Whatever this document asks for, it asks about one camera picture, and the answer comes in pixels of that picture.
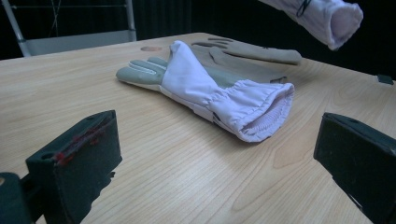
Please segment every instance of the wooden table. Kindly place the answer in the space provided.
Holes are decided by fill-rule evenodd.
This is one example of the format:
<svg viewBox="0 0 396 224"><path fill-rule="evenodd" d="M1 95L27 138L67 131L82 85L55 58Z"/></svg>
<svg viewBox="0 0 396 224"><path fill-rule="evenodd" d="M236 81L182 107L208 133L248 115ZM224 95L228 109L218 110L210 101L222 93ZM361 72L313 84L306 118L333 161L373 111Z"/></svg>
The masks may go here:
<svg viewBox="0 0 396 224"><path fill-rule="evenodd" d="M122 163L84 223L370 223L313 159L323 113L360 120L396 137L396 86L303 59L261 63L296 88L284 126L242 142L158 92L117 81L133 59L167 59L190 34L0 62L0 172L81 119L115 109ZM143 47L159 47L143 51Z"/></svg>

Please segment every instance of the glove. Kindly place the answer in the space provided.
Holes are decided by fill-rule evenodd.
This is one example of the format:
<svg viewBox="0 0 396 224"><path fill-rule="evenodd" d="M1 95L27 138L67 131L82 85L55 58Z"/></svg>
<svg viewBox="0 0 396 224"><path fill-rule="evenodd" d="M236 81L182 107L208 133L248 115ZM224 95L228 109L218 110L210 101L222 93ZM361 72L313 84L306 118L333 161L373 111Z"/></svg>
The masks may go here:
<svg viewBox="0 0 396 224"><path fill-rule="evenodd" d="M194 45L191 50L210 76L208 68L215 68L259 83L284 83L286 80L280 72L230 56L218 47Z"/></svg>
<svg viewBox="0 0 396 224"><path fill-rule="evenodd" d="M208 38L207 41L191 43L205 47L218 47L224 53L271 63L300 63L302 57L294 49L268 49L227 38Z"/></svg>
<svg viewBox="0 0 396 224"><path fill-rule="evenodd" d="M310 1L304 13L302 0L259 0L283 10L314 38L335 50L343 46L361 26L363 12L358 4L342 0Z"/></svg>
<svg viewBox="0 0 396 224"><path fill-rule="evenodd" d="M132 61L117 72L120 81L160 91L247 142L260 142L276 132L290 112L292 84L237 80L221 88L181 41L170 47L166 69L154 61Z"/></svg>
<svg viewBox="0 0 396 224"><path fill-rule="evenodd" d="M137 65L136 63L139 63L139 61L131 61L129 62L129 66L136 70L141 69L141 66ZM148 63L152 63L153 65L160 66L163 72L166 70L166 67L168 66L168 62L166 60L158 57L150 57L148 59ZM227 71L222 69L211 68L211 67L204 67L204 69L213 78L216 84L218 84L218 86L223 89L233 86L235 82L238 80L246 79L236 74L228 73ZM134 84L131 80L129 80L129 78L131 78L130 74L125 74L125 75L126 76L122 76L122 77L118 76L119 80Z"/></svg>

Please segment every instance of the black background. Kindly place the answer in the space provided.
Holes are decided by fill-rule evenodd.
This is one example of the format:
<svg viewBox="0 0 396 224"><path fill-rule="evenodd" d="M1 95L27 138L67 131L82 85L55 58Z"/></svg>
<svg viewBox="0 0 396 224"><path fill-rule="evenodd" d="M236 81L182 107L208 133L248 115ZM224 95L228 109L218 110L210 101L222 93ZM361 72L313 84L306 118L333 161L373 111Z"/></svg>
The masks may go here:
<svg viewBox="0 0 396 224"><path fill-rule="evenodd" d="M205 32L251 44L296 49L303 57L396 79L396 4L390 0L348 1L364 13L361 28L337 51L317 41L284 12L257 0L133 0L138 40ZM17 6L51 6L50 0L10 0ZM122 0L63 0L62 6L122 5ZM126 29L123 7L61 8L58 32L52 8L14 10L25 38L79 35ZM3 8L0 60L22 57Z"/></svg>

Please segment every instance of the white fabric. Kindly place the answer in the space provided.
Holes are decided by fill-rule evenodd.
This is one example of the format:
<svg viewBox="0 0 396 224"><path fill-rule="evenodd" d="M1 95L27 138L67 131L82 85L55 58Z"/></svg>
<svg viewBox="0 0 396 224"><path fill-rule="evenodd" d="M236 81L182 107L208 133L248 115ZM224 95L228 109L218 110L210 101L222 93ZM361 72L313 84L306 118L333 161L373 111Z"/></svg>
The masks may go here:
<svg viewBox="0 0 396 224"><path fill-rule="evenodd" d="M181 41L171 45L171 57L162 87L196 114L247 142L260 142L284 123L291 108L292 84L263 84L239 80L227 89L218 87Z"/></svg>
<svg viewBox="0 0 396 224"><path fill-rule="evenodd" d="M363 12L358 4L342 0L312 0L303 16L296 13L303 0L259 0L276 9L285 11L302 25L312 36L329 49L343 46L361 26Z"/></svg>

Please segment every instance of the chair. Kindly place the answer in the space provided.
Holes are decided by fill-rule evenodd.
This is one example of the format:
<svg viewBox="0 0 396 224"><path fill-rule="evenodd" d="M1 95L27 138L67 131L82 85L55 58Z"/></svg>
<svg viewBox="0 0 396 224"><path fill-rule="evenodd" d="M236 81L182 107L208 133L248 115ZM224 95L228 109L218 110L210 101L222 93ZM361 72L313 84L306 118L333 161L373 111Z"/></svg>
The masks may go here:
<svg viewBox="0 0 396 224"><path fill-rule="evenodd" d="M17 37L23 57L63 52L74 49L87 49L112 44L136 41L134 28L134 12L132 0L125 0L128 29L121 31L96 33L88 35L70 35L39 39L23 38L21 29L15 19L12 7L8 0L2 0L12 29Z"/></svg>

